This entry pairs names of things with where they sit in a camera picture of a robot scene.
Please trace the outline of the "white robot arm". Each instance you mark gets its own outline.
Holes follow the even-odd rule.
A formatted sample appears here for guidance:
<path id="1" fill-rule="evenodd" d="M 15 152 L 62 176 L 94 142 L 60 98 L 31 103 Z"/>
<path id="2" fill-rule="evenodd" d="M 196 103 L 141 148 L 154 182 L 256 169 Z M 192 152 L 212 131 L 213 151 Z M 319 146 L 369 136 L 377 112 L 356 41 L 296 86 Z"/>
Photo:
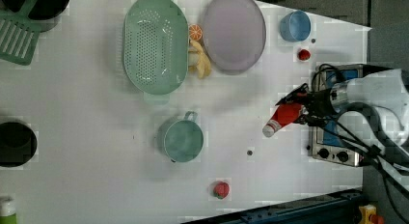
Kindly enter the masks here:
<path id="1" fill-rule="evenodd" d="M 297 105 L 297 119 L 310 126 L 337 124 L 346 143 L 401 149 L 408 141 L 408 71 L 382 70 L 313 91 L 303 84 L 281 98 L 279 106 Z"/>

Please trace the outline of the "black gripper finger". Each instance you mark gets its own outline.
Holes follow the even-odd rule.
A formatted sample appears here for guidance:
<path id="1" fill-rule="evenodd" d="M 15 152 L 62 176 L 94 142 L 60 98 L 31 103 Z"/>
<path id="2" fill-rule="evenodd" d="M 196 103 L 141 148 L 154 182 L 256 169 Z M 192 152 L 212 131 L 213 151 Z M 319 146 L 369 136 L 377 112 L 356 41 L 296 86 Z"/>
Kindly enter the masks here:
<path id="1" fill-rule="evenodd" d="M 295 124 L 298 125 L 306 125 L 308 123 L 308 116 L 305 114 L 301 114 L 295 121 Z"/>
<path id="2" fill-rule="evenodd" d="M 277 105 L 294 103 L 296 101 L 299 101 L 301 98 L 305 97 L 308 94 L 308 92 L 309 85 L 307 83 L 303 83 L 302 85 L 292 90 L 289 94 L 281 98 L 277 102 Z"/>

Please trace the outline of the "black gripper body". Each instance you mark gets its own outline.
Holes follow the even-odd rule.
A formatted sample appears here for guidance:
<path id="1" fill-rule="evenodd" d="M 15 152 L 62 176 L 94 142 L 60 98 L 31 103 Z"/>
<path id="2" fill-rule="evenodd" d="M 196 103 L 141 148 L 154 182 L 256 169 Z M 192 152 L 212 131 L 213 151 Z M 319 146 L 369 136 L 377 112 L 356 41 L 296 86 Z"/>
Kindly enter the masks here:
<path id="1" fill-rule="evenodd" d="M 336 114 L 330 100 L 330 94 L 330 89 L 307 94 L 304 106 L 308 112 L 305 117 L 308 126 L 325 127 L 329 118 Z"/>

